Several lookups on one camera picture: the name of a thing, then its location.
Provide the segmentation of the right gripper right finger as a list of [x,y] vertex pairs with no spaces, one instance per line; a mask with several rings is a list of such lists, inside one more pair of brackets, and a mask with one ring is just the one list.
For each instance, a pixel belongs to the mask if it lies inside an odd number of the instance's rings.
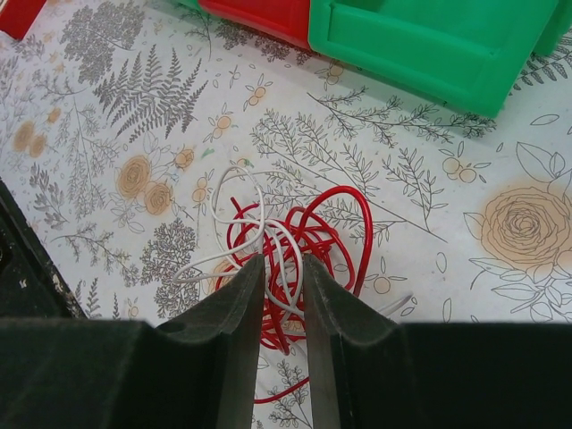
[[568,428],[568,324],[397,324],[303,262],[317,428]]

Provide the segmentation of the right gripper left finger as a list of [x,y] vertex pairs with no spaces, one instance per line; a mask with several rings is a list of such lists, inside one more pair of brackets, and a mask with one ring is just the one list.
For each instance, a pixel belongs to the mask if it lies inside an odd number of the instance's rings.
[[5,318],[4,428],[248,428],[265,262],[172,320]]

